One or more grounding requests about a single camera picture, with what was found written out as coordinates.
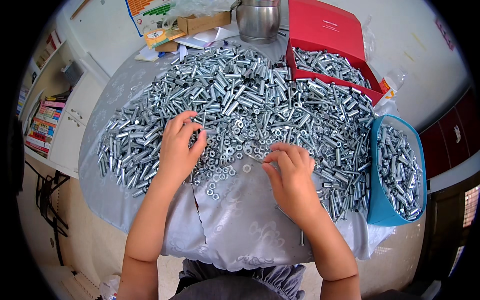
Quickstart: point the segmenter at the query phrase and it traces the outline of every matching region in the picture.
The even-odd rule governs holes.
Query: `red box lid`
[[[322,44],[329,52],[346,52],[365,61],[361,24],[354,14],[317,0],[289,0],[288,13],[290,38]]]

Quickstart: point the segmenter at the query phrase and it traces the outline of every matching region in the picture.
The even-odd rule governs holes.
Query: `hand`
[[[168,121],[163,132],[160,164],[155,179],[175,188],[175,191],[189,176],[207,145],[206,132],[202,131],[193,146],[188,148],[192,133],[202,128],[201,124],[189,119],[196,115],[195,111],[184,111]]]
[[[270,146],[262,168],[272,184],[273,196],[278,205],[301,227],[312,211],[321,207],[312,181],[315,161],[307,150],[295,145],[277,143]],[[276,161],[280,175],[269,163]]]

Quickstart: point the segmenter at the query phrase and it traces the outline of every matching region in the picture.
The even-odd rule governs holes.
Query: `table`
[[[277,60],[285,54],[288,36],[279,36],[269,45],[255,46],[238,36],[227,40],[253,47]],[[111,172],[100,177],[95,154],[97,142],[115,109],[139,96],[153,77],[164,73],[177,57],[167,53],[156,62],[143,62],[133,58],[136,54],[125,60],[105,87],[85,129],[79,154],[80,186],[89,208],[126,233],[143,196],[133,198],[135,189],[116,185],[117,178]],[[248,174],[241,172],[241,165],[247,162],[252,166]],[[208,182],[180,187],[169,207],[162,255],[213,263],[229,271],[313,261],[308,241],[304,247],[300,246],[300,229],[275,210],[270,183],[260,165],[246,157],[236,161],[233,167],[238,171],[236,177],[217,188],[216,192],[221,195],[219,201],[205,195]],[[348,221],[339,221],[337,227],[360,259],[368,259],[374,248],[393,231],[393,228],[367,225],[365,212],[350,213]]]

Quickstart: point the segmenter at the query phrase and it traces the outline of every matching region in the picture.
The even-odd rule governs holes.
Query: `metal canister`
[[[236,0],[237,24],[242,41],[270,44],[276,41],[280,27],[280,0]]]

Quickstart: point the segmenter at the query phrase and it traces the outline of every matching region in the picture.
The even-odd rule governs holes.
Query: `tiled floor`
[[[66,183],[59,205],[60,216],[69,224],[69,237],[60,238],[65,265],[84,273],[94,284],[110,274],[120,274],[127,235],[95,216],[86,205],[80,183]],[[425,217],[419,222],[403,225],[375,249],[371,259],[357,260],[360,289],[365,299],[410,283],[417,268],[423,240]],[[159,298],[169,299],[178,284],[182,259],[160,256],[158,264]],[[306,300],[319,299],[322,278],[314,263],[307,264],[301,288]]]

